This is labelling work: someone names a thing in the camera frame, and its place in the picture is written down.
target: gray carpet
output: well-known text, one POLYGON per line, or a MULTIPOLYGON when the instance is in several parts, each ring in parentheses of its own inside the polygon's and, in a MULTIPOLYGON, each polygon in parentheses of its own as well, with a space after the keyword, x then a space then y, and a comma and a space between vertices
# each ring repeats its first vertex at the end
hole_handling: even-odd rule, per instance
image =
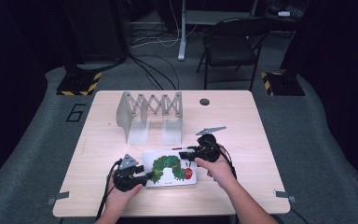
MULTIPOLYGON (((358 174, 329 132, 323 106, 312 86, 298 77, 306 93, 304 97, 268 96, 264 88, 260 73, 280 71, 289 41, 287 35, 276 34, 266 39, 253 89, 283 184, 298 200, 292 207, 309 223, 358 223, 358 174)), ((172 64, 180 90, 202 89, 203 70, 195 73, 202 54, 201 37, 189 38, 184 62, 177 61, 178 49, 179 42, 169 48, 148 44, 131 48, 131 54, 156 67, 176 84, 171 65, 159 58, 162 57, 172 64)), ((88 64, 87 67, 101 65, 88 64)), ((214 69, 211 73, 213 71, 232 73, 223 69, 214 69)), ((172 89, 168 81, 154 74, 165 90, 172 89)), ((60 190, 94 96, 56 95, 64 75, 63 68, 46 74, 45 99, 0 171, 0 223, 60 223, 60 219, 52 215, 52 205, 45 203, 60 190), (84 110, 84 114, 79 122, 65 122, 74 104, 85 104, 77 107, 84 110)), ((247 87, 243 83, 211 85, 211 89, 247 87)), ((103 72, 96 91, 154 89, 145 72, 127 59, 103 72)), ((303 223, 294 212, 279 217, 285 223, 303 223)), ((66 218, 63 223, 92 223, 93 220, 94 217, 74 217, 66 218)))

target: wooden table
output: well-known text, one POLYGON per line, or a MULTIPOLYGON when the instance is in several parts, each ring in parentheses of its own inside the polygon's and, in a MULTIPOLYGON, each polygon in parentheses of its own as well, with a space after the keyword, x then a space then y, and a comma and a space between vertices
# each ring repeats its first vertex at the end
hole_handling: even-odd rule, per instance
MULTIPOLYGON (((277 198, 274 190, 284 191, 269 141, 249 91, 182 91, 183 135, 181 146, 161 144, 161 114, 149 113, 148 142, 144 146, 126 144, 125 134, 116 124, 116 111, 123 91, 98 91, 79 137, 60 192, 69 198, 58 200, 56 217, 95 217, 100 206, 106 176, 113 163, 126 153, 143 164, 142 152, 172 147, 196 146, 195 133, 204 128, 227 126, 213 133, 228 150, 238 180, 270 214, 290 210, 287 199, 277 198), (201 105, 200 99, 210 100, 201 105)), ((175 91, 131 91, 173 98, 175 91)), ((131 200, 123 217, 225 216, 235 211, 225 192, 206 170, 197 169, 198 183, 191 186, 143 189, 131 200)))

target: small round object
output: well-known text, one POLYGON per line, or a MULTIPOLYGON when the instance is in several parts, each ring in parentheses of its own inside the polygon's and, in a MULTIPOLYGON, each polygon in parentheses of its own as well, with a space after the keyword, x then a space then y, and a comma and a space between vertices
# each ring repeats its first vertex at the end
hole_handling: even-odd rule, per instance
POLYGON ((208 99, 202 98, 200 99, 200 104, 201 105, 209 105, 210 101, 208 99))

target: book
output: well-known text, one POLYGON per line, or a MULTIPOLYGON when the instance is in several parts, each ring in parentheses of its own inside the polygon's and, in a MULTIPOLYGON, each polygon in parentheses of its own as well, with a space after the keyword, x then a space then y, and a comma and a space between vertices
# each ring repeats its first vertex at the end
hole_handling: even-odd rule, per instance
POLYGON ((143 153, 145 172, 153 172, 147 187, 191 185, 197 183, 197 165, 193 161, 181 160, 179 152, 192 149, 156 150, 143 153))

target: white desk leg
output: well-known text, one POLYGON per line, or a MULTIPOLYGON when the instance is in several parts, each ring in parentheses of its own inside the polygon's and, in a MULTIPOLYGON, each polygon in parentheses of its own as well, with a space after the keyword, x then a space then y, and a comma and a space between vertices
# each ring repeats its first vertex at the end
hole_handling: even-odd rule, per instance
POLYGON ((178 61, 185 59, 186 53, 186 0, 182 0, 182 33, 180 39, 178 61))

